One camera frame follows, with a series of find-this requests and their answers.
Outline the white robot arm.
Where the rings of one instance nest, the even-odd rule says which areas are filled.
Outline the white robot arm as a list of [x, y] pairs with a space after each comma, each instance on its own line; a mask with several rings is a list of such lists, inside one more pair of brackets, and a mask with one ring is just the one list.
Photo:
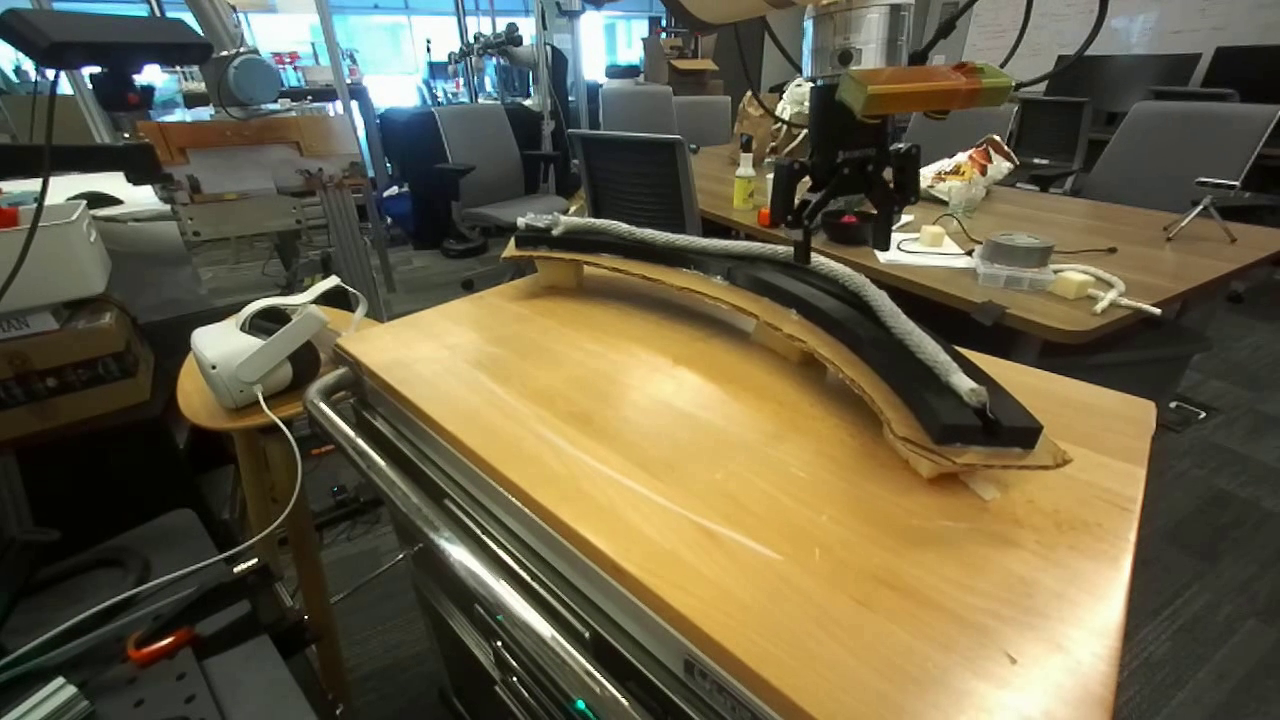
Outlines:
[[891, 121], [922, 110], [922, 66], [895, 57], [891, 32], [913, 0], [664, 0], [695, 32], [760, 29], [780, 12], [798, 35], [780, 43], [798, 66], [785, 111], [797, 148], [773, 160], [773, 219], [804, 240], [886, 249], [899, 213], [917, 199], [919, 160], [891, 141]]

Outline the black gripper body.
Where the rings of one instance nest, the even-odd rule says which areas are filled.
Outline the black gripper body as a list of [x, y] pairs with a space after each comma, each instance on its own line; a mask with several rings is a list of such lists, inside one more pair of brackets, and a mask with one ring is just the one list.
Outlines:
[[919, 148], [899, 146], [886, 121], [861, 121], [831, 81], [804, 81], [786, 110], [786, 141], [773, 165], [766, 207], [774, 224], [798, 230], [835, 199], [864, 199], [877, 219], [895, 219], [919, 199]]

